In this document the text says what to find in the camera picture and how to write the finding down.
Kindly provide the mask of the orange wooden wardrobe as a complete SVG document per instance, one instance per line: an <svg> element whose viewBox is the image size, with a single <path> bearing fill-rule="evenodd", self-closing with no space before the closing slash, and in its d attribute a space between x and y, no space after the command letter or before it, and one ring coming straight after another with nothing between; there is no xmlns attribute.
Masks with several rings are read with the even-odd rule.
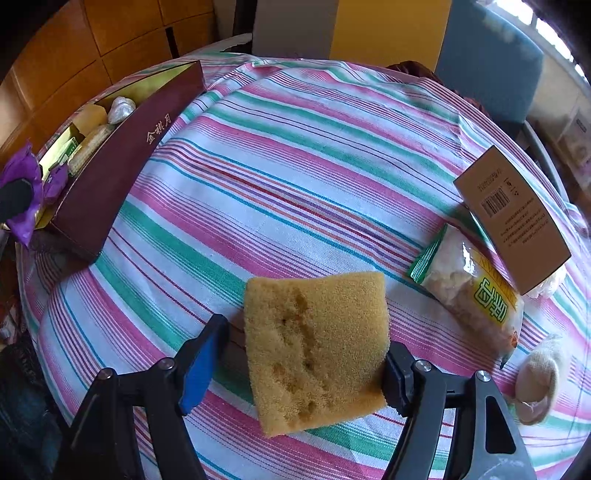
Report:
<svg viewBox="0 0 591 480"><path fill-rule="evenodd" d="M122 78L211 44L211 1L68 1L1 70L1 159Z"/></svg>

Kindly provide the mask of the striped bed sheet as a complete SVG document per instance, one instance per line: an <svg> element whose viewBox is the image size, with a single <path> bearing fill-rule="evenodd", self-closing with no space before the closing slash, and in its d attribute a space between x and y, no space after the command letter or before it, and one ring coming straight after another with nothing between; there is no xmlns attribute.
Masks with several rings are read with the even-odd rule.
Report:
<svg viewBox="0 0 591 480"><path fill-rule="evenodd" d="M403 419L392 409L267 439L247 378L240 324L253 276L384 274L390 332L444 371L491 365L407 274L445 224L486 248L455 179L498 147L545 203L570 249L565 281L526 308L499 388L549 334L572 355L548 418L521 434L536 474L560 478L590 432L589 232L525 152L434 81L339 61L200 59L206 90L146 163L97 261L18 253L24 317L48 389L71 421L96 373L174 354L214 313L233 323L221 369L187 429L215 479L378 479Z"/></svg>

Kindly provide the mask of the green white medicine box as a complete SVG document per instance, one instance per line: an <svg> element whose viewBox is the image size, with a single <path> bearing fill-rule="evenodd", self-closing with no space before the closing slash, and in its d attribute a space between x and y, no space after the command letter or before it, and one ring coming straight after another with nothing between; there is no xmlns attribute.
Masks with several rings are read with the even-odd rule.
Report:
<svg viewBox="0 0 591 480"><path fill-rule="evenodd" d="M48 173L55 165L63 165L83 139L84 135L73 123L70 123L39 159L43 172Z"/></svg>

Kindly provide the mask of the dark red cloth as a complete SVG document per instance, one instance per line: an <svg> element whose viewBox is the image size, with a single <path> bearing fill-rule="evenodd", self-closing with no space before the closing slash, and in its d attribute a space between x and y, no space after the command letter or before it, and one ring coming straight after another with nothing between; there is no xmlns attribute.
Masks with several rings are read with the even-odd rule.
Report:
<svg viewBox="0 0 591 480"><path fill-rule="evenodd" d="M428 67L417 61L408 60L397 64L392 64L388 66L388 69L402 72L418 78L428 78L439 84L443 84L441 79L432 70L430 70Z"/></svg>

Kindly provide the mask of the gold tin tray box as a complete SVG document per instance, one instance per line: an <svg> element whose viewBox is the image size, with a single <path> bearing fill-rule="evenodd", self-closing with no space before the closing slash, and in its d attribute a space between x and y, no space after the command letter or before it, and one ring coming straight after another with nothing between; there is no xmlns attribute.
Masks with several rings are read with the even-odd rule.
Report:
<svg viewBox="0 0 591 480"><path fill-rule="evenodd" d="M32 251L70 252L92 263L143 166L186 106L205 92L198 60L135 80L90 103L109 110L118 97L136 105L84 159L57 199L40 208Z"/></svg>

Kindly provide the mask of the yellow packaged snack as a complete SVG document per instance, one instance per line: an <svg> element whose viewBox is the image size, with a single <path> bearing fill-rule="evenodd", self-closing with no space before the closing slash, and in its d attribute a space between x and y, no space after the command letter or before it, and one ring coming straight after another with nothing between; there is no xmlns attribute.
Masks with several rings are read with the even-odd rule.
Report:
<svg viewBox="0 0 591 480"><path fill-rule="evenodd" d="M102 124L96 126L84 140L76 147L72 156L69 158L68 174L75 177L88 160L94 155L97 149L106 141L114 131L115 126L111 124Z"/></svg>

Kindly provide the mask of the silver foil ball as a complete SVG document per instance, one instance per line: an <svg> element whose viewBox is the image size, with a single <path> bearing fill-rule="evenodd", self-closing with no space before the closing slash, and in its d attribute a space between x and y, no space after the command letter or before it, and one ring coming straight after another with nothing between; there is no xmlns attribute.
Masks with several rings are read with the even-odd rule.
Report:
<svg viewBox="0 0 591 480"><path fill-rule="evenodd" d="M107 121L111 125L117 125L130 116L135 109L135 102L131 98L118 96L111 104Z"/></svg>

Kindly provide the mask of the green yellow snack bag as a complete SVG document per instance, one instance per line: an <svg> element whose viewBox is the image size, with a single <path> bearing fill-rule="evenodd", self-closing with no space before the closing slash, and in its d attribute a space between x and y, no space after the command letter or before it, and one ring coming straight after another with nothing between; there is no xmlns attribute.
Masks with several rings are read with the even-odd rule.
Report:
<svg viewBox="0 0 591 480"><path fill-rule="evenodd" d="M524 300L458 228L446 224L408 275L484 342L504 367L516 350Z"/></svg>

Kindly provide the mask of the white plastic bag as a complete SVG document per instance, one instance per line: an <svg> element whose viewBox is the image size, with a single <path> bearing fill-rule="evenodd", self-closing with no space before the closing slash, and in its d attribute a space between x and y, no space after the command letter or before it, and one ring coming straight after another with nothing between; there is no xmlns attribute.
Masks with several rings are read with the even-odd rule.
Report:
<svg viewBox="0 0 591 480"><path fill-rule="evenodd" d="M532 299L537 298L550 298L552 297L559 287L564 283L566 279L566 266L560 266L552 275L546 278L543 282L539 285L534 287L527 293L527 296Z"/></svg>

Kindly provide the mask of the brown cardboard box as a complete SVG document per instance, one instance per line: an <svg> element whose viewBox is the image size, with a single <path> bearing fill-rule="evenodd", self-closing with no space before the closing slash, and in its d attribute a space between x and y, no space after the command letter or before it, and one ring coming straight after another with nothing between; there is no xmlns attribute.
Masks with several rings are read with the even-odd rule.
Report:
<svg viewBox="0 0 591 480"><path fill-rule="evenodd" d="M541 199L497 147L486 150L454 184L520 294L538 287L571 257Z"/></svg>

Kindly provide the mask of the yellow sponge block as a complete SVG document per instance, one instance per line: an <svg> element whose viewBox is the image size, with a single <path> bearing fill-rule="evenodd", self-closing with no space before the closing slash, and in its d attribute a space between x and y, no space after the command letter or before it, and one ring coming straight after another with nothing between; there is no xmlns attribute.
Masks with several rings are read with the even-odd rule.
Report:
<svg viewBox="0 0 591 480"><path fill-rule="evenodd" d="M253 277L245 286L243 321L249 382L267 438L353 420L386 405L383 274Z"/></svg>

